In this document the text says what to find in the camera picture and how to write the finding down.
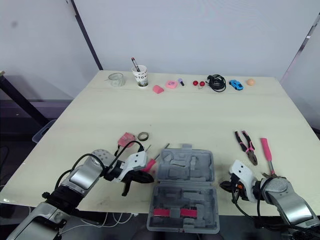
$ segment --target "gray tool case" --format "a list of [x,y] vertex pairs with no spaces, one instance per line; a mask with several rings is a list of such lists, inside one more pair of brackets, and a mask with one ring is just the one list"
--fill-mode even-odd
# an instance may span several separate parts
[[190,144],[183,144],[181,149],[164,148],[157,179],[159,183],[153,189],[146,224],[148,230],[199,234],[219,232],[211,151],[192,149]]

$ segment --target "pink sponge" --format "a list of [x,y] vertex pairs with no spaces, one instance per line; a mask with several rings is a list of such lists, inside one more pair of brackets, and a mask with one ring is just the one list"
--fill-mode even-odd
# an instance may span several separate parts
[[169,89],[175,89],[178,86],[178,82],[177,81],[167,81],[165,86]]
[[154,85],[154,87],[152,88],[152,91],[154,91],[156,94],[160,94],[164,91],[164,89],[159,85]]

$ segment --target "glass cup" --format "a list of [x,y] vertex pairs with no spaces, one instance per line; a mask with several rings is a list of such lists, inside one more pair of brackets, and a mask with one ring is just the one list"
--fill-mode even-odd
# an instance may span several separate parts
[[124,75],[122,73],[112,73],[108,76],[112,87],[118,88],[125,84]]

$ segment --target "pink screwdriver handle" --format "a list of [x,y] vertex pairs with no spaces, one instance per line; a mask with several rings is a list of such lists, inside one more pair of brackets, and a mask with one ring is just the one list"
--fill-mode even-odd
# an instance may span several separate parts
[[143,172],[149,172],[150,169],[153,167],[153,165],[155,165],[156,163],[156,160],[154,160],[153,158],[150,159],[150,161],[147,163],[146,167],[141,169],[141,171]]
[[262,143],[262,148],[263,148],[265,158],[268,162],[271,162],[272,156],[271,156],[271,151],[270,151],[269,145],[268,145],[268,139],[262,137],[262,138],[260,138],[260,140]]
[[260,138],[261,143],[262,143],[262,148],[263,148],[263,152],[265,155],[266,160],[268,161],[269,164],[269,168],[270,168],[270,172],[271,174],[276,174],[275,170],[274,170],[274,166],[272,165],[272,156],[271,156],[271,151],[268,145],[268,140],[264,137]]

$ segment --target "tool case lid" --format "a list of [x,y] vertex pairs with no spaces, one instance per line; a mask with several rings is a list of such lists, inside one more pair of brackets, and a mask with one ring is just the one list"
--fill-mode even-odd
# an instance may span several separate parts
[[211,185],[215,181],[214,157],[211,151],[182,148],[164,148],[160,154],[157,179],[161,183]]

